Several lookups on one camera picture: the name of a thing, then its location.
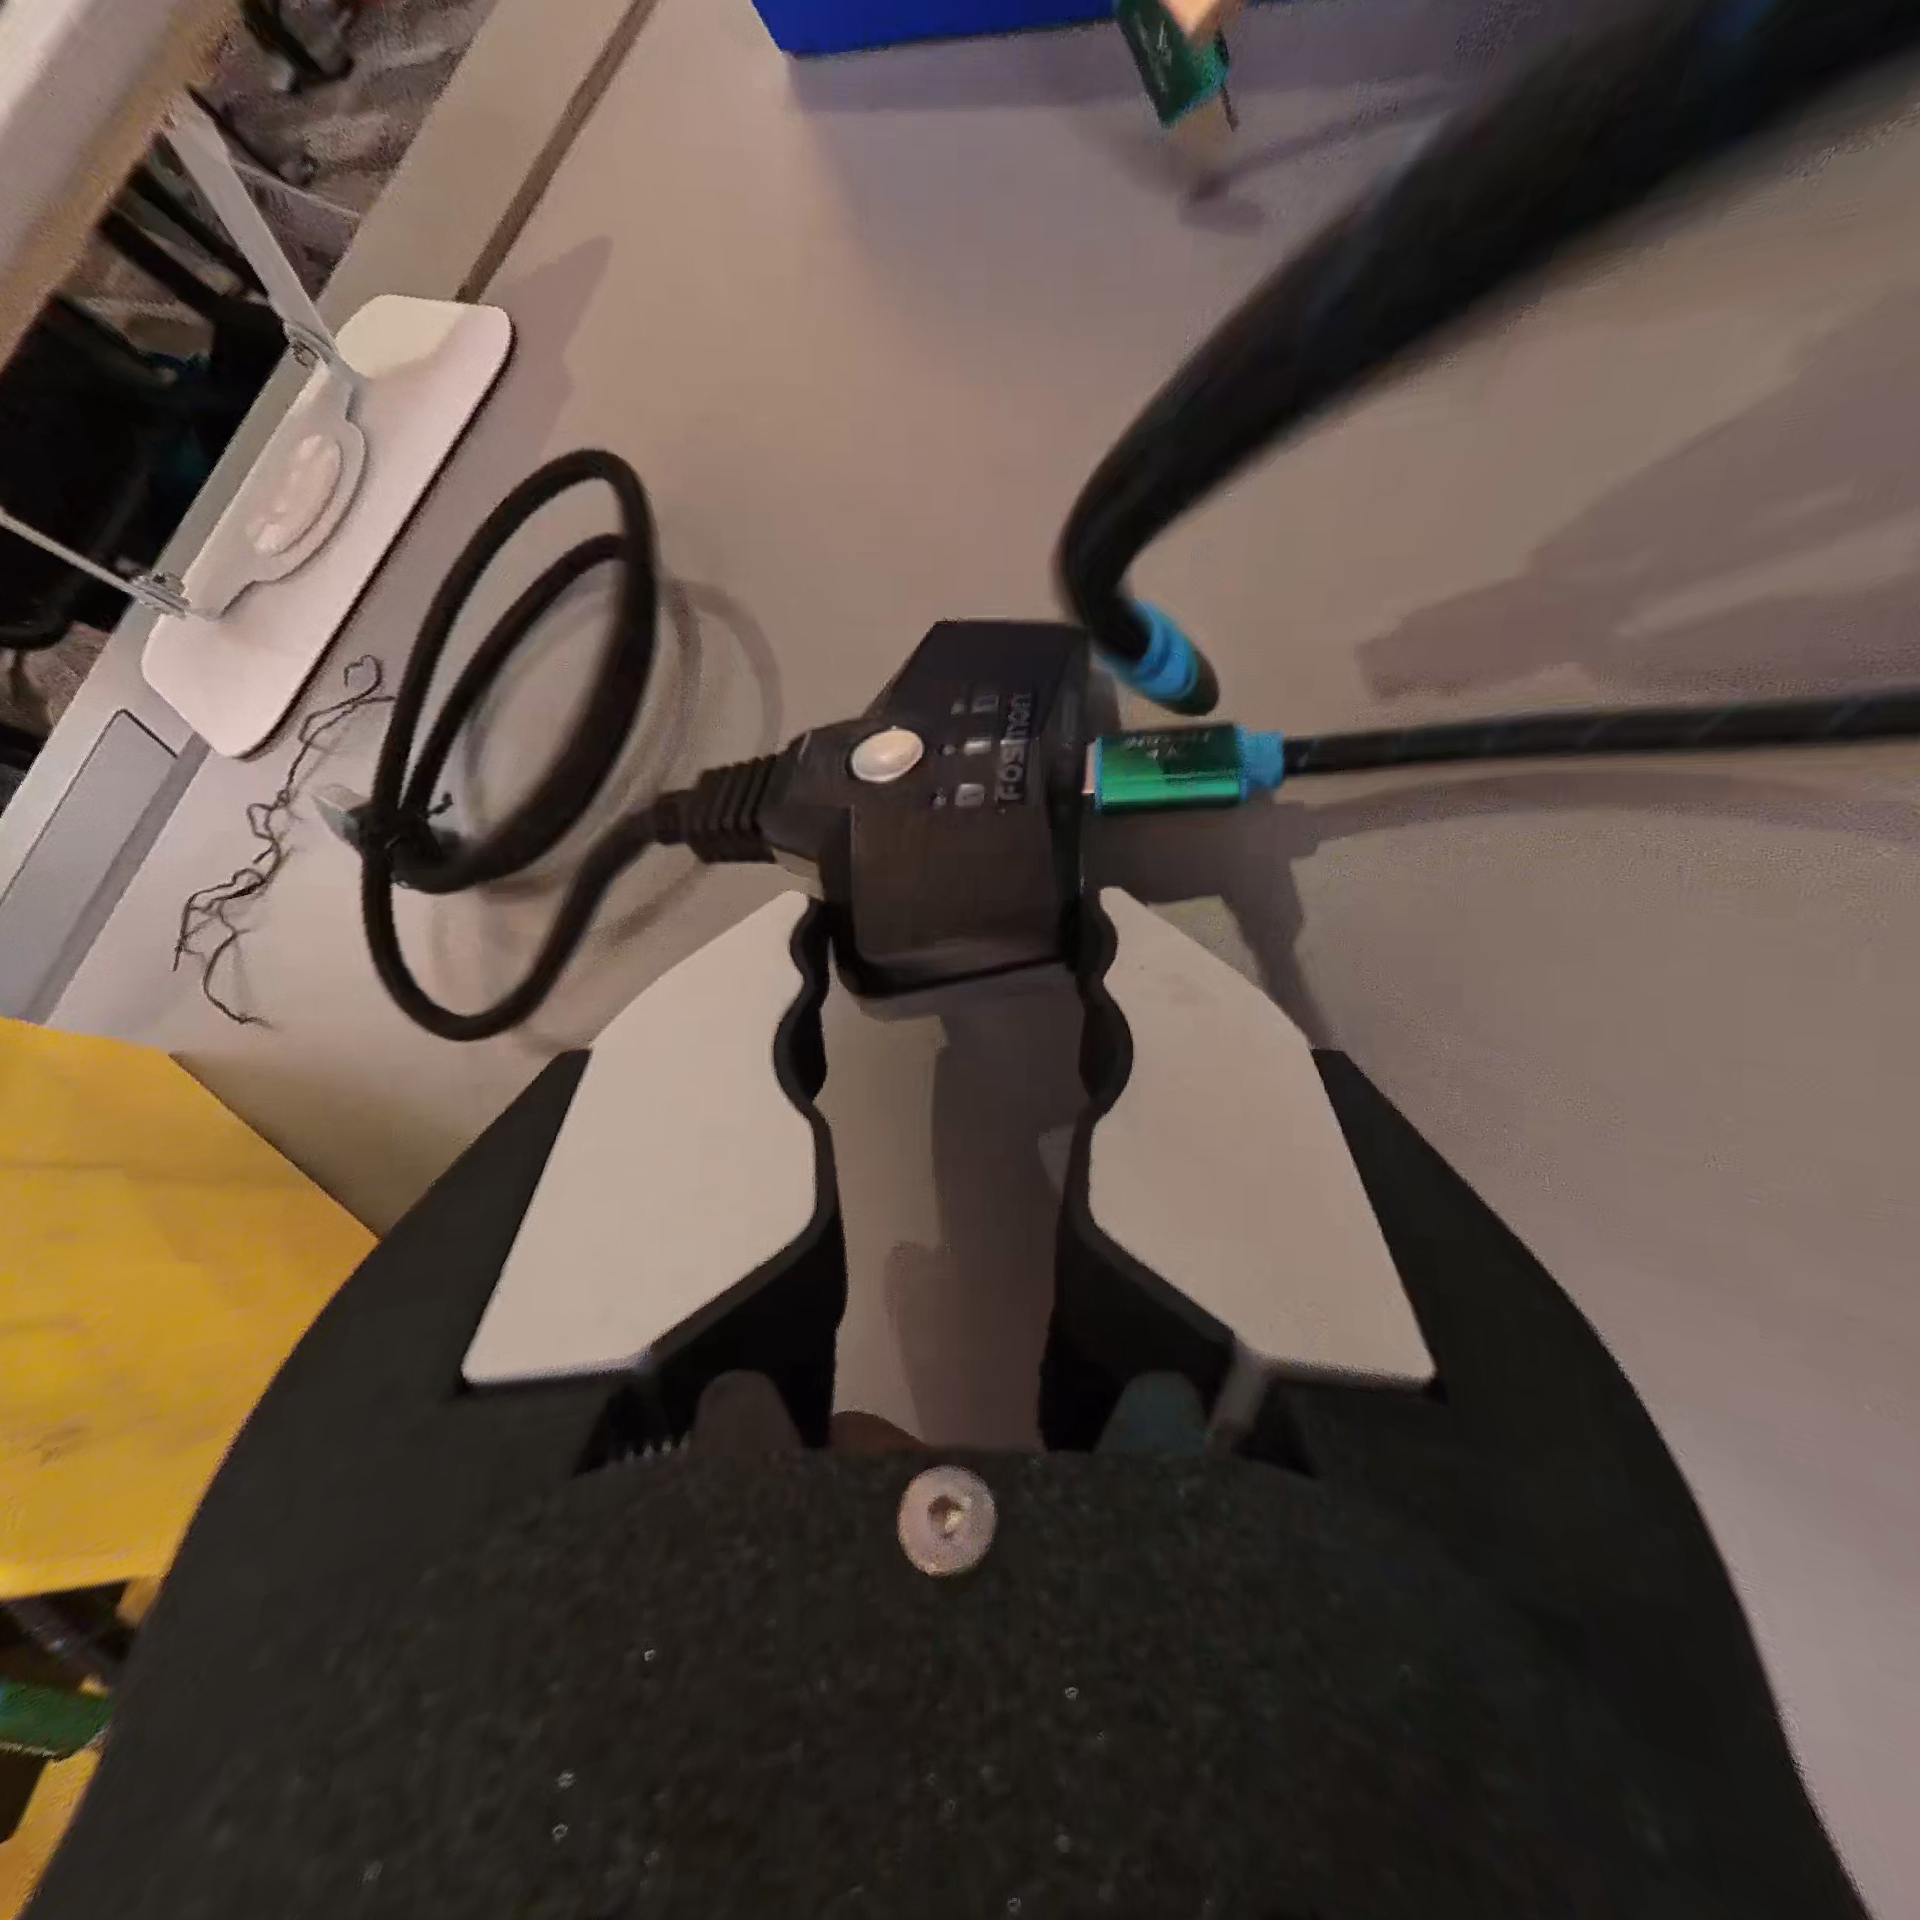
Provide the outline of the yellow plastic bin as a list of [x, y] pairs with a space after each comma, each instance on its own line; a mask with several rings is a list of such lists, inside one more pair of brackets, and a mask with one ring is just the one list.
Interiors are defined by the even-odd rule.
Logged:
[[245, 1420], [373, 1231], [167, 1053], [4, 1019], [4, 1915]]

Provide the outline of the blue plastic bin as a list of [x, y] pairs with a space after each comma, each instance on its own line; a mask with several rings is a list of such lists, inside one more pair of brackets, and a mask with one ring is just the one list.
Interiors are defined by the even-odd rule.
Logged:
[[788, 57], [846, 57], [935, 42], [1068, 33], [1112, 21], [1116, 2], [752, 2]]

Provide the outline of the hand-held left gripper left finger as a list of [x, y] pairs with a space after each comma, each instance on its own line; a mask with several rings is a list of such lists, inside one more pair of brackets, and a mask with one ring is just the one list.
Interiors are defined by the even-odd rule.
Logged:
[[656, 1443], [719, 1375], [832, 1423], [836, 1180], [824, 917], [780, 893], [660, 973], [588, 1047], [464, 1355], [473, 1387], [627, 1379]]

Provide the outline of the black hdmi switch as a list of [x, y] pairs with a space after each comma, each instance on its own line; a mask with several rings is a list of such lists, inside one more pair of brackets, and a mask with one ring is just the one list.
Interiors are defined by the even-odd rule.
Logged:
[[758, 834], [814, 877], [852, 993], [892, 999], [1065, 963], [1088, 691], [1073, 627], [945, 619], [865, 711], [782, 750]]

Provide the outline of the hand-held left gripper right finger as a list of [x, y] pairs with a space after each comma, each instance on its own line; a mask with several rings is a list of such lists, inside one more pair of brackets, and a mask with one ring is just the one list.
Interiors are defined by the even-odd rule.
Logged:
[[1103, 887], [1076, 967], [1084, 1111], [1040, 1363], [1046, 1449], [1089, 1452], [1169, 1375], [1233, 1449], [1291, 1387], [1421, 1396], [1428, 1340], [1301, 1027], [1158, 910]]

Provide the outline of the white folding stand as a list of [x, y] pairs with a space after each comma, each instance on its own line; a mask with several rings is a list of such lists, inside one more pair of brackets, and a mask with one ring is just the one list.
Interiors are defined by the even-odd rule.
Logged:
[[188, 93], [227, 4], [4, 4], [4, 355], [161, 137], [260, 281], [303, 385], [190, 562], [118, 574], [4, 531], [155, 621], [141, 675], [213, 753], [249, 759], [296, 706], [511, 357], [491, 305], [380, 294], [328, 324]]

